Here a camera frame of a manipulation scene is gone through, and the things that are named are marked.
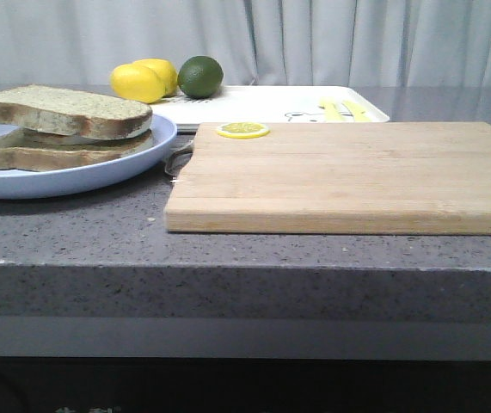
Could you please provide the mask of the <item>fried egg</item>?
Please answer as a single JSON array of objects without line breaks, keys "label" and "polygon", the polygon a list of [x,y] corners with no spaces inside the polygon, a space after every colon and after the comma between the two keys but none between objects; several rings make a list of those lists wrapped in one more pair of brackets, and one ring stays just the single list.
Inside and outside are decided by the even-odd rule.
[{"label": "fried egg", "polygon": [[99,139],[90,139],[78,135],[49,135],[46,140],[54,145],[93,145],[99,142]]}]

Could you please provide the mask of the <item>yellow lemon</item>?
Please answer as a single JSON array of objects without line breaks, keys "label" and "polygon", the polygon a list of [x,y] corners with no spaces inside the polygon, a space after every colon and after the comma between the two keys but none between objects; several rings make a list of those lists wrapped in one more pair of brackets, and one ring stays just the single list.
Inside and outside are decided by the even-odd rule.
[{"label": "yellow lemon", "polygon": [[129,100],[152,104],[165,95],[163,80],[143,65],[119,65],[111,71],[109,81],[117,96]]},{"label": "yellow lemon", "polygon": [[166,59],[139,59],[133,61],[135,65],[142,65],[152,69],[164,82],[165,97],[174,96],[178,89],[177,71],[173,64]]}]

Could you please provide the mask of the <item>white curtain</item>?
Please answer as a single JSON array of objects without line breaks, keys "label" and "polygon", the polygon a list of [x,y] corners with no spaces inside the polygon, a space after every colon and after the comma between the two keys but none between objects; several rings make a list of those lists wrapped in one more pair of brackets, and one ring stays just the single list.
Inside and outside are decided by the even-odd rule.
[{"label": "white curtain", "polygon": [[0,1],[0,83],[195,55],[228,84],[491,87],[491,1]]}]

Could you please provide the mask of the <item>rear yellow lemon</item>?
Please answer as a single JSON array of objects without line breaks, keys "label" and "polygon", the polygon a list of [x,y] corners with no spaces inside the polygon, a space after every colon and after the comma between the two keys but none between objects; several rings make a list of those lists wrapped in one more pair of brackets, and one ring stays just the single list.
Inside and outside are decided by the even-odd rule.
[{"label": "rear yellow lemon", "polygon": [[135,65],[142,65],[152,69],[164,82],[165,97],[174,96],[178,89],[177,71],[173,64],[166,59],[139,59],[133,61]]}]

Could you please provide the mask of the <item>white rectangular tray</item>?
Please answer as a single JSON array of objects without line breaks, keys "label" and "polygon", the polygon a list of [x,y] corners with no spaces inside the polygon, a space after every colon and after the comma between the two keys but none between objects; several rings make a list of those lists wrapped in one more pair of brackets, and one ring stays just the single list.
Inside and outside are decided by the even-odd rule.
[{"label": "white rectangular tray", "polygon": [[206,99],[192,99],[183,93],[163,98],[151,105],[153,113],[171,119],[182,132],[194,132],[201,123],[253,121],[260,123],[319,123],[324,112],[321,97],[331,97],[344,122],[355,122],[342,105],[357,102],[371,122],[387,122],[390,117],[355,90],[341,86],[224,86]]}]

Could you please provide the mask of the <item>yellow plastic knife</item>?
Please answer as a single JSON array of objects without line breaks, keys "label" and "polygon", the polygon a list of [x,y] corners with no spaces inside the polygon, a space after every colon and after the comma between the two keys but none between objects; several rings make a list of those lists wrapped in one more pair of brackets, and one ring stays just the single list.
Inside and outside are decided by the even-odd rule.
[{"label": "yellow plastic knife", "polygon": [[359,103],[344,100],[342,105],[350,112],[355,122],[371,122],[367,110]]}]

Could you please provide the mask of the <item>wooden cutting board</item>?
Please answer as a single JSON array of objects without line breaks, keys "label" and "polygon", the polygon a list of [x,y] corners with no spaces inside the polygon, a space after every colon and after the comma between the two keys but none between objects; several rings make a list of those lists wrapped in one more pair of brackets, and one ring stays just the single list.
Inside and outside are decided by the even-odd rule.
[{"label": "wooden cutting board", "polygon": [[199,126],[164,210],[172,232],[491,235],[491,125]]}]

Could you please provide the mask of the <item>lemon slice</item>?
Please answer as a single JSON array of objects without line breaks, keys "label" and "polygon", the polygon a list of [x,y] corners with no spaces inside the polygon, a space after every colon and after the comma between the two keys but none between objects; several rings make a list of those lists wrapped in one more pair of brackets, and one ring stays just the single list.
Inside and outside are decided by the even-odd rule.
[{"label": "lemon slice", "polygon": [[231,139],[254,139],[266,136],[270,129],[258,122],[231,122],[220,125],[216,133],[222,137]]}]

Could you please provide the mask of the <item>yellow plastic fork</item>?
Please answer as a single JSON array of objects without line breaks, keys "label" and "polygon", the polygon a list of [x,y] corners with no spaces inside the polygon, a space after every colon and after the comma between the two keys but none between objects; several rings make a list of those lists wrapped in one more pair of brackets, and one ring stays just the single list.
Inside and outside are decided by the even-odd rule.
[{"label": "yellow plastic fork", "polygon": [[331,97],[321,97],[318,102],[318,107],[323,109],[324,119],[326,122],[344,122],[345,119],[341,115],[336,106],[336,102]]}]

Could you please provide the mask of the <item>light blue round plate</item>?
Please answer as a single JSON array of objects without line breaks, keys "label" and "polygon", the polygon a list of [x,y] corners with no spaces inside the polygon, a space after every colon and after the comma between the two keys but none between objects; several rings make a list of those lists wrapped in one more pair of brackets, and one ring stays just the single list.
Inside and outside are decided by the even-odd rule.
[{"label": "light blue round plate", "polygon": [[153,142],[143,151],[120,159],[46,172],[0,170],[0,199],[37,199],[78,194],[137,176],[165,158],[175,142],[177,125],[171,119],[156,114],[150,129]]}]

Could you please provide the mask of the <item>green lime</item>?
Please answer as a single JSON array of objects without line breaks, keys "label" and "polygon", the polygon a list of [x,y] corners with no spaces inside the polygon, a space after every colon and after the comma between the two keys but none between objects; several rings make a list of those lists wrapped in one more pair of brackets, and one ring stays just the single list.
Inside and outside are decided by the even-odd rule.
[{"label": "green lime", "polygon": [[224,79],[224,71],[219,62],[209,56],[194,56],[180,68],[177,84],[180,90],[194,99],[214,95]]}]

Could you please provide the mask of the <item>front yellow lemon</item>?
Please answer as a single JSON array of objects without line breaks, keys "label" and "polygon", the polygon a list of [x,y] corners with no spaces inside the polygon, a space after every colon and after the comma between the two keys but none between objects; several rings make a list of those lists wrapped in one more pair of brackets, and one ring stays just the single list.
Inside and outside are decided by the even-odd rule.
[{"label": "front yellow lemon", "polygon": [[111,71],[109,81],[117,96],[129,100],[152,104],[165,95],[163,80],[143,65],[119,65]]}]

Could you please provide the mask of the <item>bread slice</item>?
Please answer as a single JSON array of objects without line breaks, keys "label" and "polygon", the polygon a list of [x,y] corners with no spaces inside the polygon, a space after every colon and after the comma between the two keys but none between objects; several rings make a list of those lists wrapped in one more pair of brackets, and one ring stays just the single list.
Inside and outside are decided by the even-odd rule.
[{"label": "bread slice", "polygon": [[42,172],[88,166],[139,153],[154,144],[151,130],[130,139],[99,139],[93,145],[54,145],[46,140],[49,135],[18,128],[0,136],[0,170]]},{"label": "bread slice", "polygon": [[150,129],[146,103],[31,84],[0,91],[0,124],[86,139],[129,139]]}]

